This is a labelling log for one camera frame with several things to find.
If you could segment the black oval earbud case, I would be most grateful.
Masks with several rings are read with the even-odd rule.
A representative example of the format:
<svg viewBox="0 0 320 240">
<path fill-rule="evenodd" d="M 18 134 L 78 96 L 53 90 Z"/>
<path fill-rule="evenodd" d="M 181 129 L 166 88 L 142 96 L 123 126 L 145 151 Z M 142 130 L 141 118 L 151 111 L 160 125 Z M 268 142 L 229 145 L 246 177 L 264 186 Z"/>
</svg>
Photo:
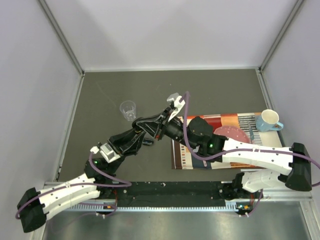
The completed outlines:
<svg viewBox="0 0 320 240">
<path fill-rule="evenodd" d="M 144 132 L 144 130 L 137 125 L 136 121 L 134 121 L 131 126 L 136 135 Z"/>
</svg>

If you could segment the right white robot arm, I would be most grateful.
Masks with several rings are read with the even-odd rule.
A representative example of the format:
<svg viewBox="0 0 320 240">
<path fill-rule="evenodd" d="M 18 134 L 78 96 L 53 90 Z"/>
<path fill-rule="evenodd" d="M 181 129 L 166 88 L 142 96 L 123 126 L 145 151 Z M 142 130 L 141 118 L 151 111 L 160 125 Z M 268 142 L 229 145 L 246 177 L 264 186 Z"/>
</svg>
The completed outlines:
<svg viewBox="0 0 320 240">
<path fill-rule="evenodd" d="M 239 198 L 281 185 L 300 192 L 309 192 L 313 188 L 311 159 L 301 152 L 302 144 L 272 148 L 237 141 L 214 134 L 213 126 L 199 116 L 188 121 L 161 113 L 138 118 L 132 127 L 157 140 L 167 136 L 186 146 L 200 161 L 241 163 L 261 168 L 260 171 L 245 173 L 234 179 L 233 192 Z"/>
</svg>

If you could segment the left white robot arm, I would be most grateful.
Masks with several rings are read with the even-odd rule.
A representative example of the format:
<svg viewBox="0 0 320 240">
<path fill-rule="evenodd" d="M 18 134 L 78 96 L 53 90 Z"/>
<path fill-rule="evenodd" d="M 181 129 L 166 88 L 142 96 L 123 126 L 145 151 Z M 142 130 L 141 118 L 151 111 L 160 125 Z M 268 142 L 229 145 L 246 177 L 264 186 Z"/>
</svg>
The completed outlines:
<svg viewBox="0 0 320 240">
<path fill-rule="evenodd" d="M 131 182 L 115 177 L 126 157 L 136 155 L 143 145 L 146 132 L 132 128 L 114 135 L 104 144 L 90 149 L 84 173 L 57 186 L 28 189 L 17 205 L 16 219 L 24 233 L 42 227 L 58 213 L 91 199 L 109 198 L 114 189 L 131 186 Z"/>
</svg>

